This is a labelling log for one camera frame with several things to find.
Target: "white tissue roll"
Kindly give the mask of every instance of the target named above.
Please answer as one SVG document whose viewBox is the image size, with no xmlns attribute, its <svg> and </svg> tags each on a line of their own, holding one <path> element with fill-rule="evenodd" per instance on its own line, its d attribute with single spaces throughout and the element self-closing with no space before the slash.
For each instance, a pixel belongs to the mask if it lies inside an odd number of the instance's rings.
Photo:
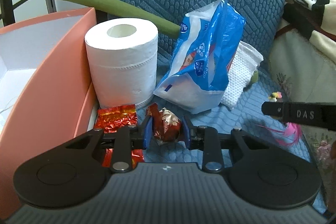
<svg viewBox="0 0 336 224">
<path fill-rule="evenodd" d="M 156 85 L 158 29 L 148 20 L 118 18 L 85 35 L 92 82 L 101 108 L 145 106 Z"/>
</svg>

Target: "metal screw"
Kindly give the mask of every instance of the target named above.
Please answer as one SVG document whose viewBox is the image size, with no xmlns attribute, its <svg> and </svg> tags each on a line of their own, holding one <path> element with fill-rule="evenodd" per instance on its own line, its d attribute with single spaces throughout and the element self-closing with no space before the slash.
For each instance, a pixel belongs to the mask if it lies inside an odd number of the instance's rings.
<svg viewBox="0 0 336 224">
<path fill-rule="evenodd" d="M 128 128 L 131 134 L 138 132 L 138 126 L 136 124 L 129 124 Z"/>
<path fill-rule="evenodd" d="M 219 162 L 216 162 L 216 161 L 209 161 L 205 165 L 205 168 L 210 170 L 210 171 L 218 171 L 222 168 L 222 165 Z"/>
<path fill-rule="evenodd" d="M 128 169 L 129 165 L 127 162 L 123 162 L 123 161 L 118 161 L 118 162 L 115 162 L 113 165 L 112 165 L 113 169 L 114 170 L 117 170 L 117 171 L 125 171 Z"/>
</svg>

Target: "candy wrapper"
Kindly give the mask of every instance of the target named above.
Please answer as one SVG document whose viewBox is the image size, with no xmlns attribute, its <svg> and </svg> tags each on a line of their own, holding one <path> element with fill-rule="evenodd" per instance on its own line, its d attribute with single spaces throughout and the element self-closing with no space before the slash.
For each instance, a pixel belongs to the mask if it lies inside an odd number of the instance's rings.
<svg viewBox="0 0 336 224">
<path fill-rule="evenodd" d="M 103 167 L 110 167 L 111 159 L 112 159 L 113 149 L 106 149 L 106 154 L 104 157 L 104 161 L 102 163 Z M 133 169 L 136 167 L 138 162 L 145 162 L 143 158 L 143 153 L 141 149 L 132 150 L 132 167 Z"/>
<path fill-rule="evenodd" d="M 181 121 L 170 110 L 163 108 L 159 111 L 158 105 L 153 103 L 147 108 L 147 115 L 154 120 L 154 138 L 159 145 L 166 142 L 177 142 L 180 137 Z"/>
<path fill-rule="evenodd" d="M 137 113 L 135 105 L 117 106 L 98 110 L 98 119 L 94 128 L 103 128 L 104 133 L 115 133 L 117 130 L 128 124 L 137 124 Z M 102 163 L 103 167 L 110 167 L 113 149 L 106 149 Z M 144 162 L 141 149 L 132 150 L 132 166 L 136 167 L 138 162 Z"/>
<path fill-rule="evenodd" d="M 118 128 L 128 124 L 137 124 L 135 105 L 116 106 L 98 110 L 95 128 L 103 128 L 104 133 L 115 133 Z"/>
</svg>

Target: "orange box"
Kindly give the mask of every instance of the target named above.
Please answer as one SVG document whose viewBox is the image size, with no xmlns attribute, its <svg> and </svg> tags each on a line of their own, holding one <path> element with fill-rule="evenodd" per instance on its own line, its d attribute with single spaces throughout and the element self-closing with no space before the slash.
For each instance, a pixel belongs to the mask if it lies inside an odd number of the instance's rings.
<svg viewBox="0 0 336 224">
<path fill-rule="evenodd" d="M 95 24 L 94 8 L 85 8 L 0 29 L 0 103 L 18 96 L 0 133 L 2 219 L 21 206 L 12 182 L 16 168 L 87 131 L 96 95 L 84 36 Z"/>
</svg>

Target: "blue plastic bag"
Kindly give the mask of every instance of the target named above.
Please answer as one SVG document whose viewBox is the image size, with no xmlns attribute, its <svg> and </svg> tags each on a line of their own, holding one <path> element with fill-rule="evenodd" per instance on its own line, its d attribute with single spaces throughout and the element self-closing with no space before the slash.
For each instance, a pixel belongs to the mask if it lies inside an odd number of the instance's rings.
<svg viewBox="0 0 336 224">
<path fill-rule="evenodd" d="M 154 94 L 193 114 L 218 106 L 244 25 L 224 0 L 186 14 L 170 69 Z"/>
</svg>

